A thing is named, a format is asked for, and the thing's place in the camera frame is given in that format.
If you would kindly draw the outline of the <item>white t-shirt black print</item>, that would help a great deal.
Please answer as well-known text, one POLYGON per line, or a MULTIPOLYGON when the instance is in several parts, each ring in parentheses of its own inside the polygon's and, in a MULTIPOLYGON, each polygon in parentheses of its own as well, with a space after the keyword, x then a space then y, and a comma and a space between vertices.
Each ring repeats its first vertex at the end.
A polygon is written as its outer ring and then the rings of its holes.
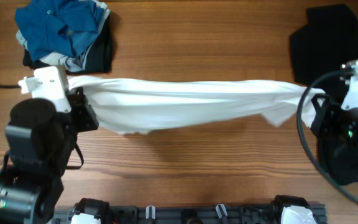
POLYGON ((147 134, 261 115, 280 126, 292 117, 303 86, 273 80, 153 82, 127 78, 70 77, 82 88, 101 127, 118 134, 147 134))

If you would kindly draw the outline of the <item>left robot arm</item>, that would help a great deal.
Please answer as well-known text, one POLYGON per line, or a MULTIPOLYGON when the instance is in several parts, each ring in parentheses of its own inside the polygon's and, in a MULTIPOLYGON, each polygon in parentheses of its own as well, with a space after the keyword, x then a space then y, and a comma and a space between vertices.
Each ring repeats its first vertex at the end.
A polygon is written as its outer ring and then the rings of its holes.
POLYGON ((82 88, 65 96, 70 112, 58 112, 43 98, 12 108, 5 130, 9 150, 0 170, 0 223, 47 223, 53 217, 70 155, 80 151, 78 133, 99 126, 82 88))

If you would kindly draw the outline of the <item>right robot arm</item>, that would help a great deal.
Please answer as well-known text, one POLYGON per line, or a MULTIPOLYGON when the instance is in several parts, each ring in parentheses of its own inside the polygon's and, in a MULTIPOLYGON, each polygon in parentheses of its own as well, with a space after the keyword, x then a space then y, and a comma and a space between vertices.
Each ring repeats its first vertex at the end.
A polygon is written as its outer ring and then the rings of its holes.
POLYGON ((340 186, 358 182, 358 107, 344 110, 326 94, 315 95, 311 102, 319 165, 340 186))

